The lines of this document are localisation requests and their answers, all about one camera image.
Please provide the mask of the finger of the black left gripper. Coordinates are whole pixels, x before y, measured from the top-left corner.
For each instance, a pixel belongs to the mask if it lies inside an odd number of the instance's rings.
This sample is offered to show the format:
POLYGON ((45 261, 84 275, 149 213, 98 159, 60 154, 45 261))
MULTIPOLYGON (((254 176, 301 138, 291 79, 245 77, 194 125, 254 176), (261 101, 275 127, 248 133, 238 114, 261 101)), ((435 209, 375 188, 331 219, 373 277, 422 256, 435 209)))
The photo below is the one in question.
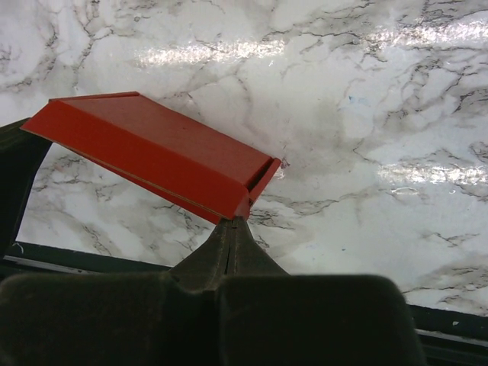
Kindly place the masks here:
POLYGON ((52 145, 22 130, 26 122, 1 127, 1 255, 17 238, 35 176, 52 145))

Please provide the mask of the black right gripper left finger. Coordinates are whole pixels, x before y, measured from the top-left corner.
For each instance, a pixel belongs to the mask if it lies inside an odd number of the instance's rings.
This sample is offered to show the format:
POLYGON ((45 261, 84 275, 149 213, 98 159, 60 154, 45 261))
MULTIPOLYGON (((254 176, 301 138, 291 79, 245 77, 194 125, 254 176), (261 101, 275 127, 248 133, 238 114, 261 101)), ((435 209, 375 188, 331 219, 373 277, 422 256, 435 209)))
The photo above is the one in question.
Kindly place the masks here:
POLYGON ((1 284, 3 365, 226 365, 217 286, 233 224, 170 271, 20 274, 1 284))

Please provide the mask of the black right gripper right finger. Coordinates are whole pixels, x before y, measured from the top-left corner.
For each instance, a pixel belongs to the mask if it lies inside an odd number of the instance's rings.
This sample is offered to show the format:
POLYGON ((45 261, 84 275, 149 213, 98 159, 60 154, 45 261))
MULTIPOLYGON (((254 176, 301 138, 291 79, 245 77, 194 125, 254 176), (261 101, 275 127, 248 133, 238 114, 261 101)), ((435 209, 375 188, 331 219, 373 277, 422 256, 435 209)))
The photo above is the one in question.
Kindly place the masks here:
POLYGON ((241 218, 230 224, 219 287, 223 365, 423 365, 425 355, 398 287, 371 274, 255 275, 268 256, 241 218))

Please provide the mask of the red paper box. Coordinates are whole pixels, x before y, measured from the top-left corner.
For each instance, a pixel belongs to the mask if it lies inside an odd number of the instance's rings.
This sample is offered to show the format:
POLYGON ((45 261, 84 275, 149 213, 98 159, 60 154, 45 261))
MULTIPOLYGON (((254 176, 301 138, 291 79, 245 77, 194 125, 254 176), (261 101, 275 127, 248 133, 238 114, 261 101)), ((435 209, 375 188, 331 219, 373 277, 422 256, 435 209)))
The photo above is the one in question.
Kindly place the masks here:
POLYGON ((249 217, 281 165, 135 91, 54 98, 22 128, 211 223, 249 217))

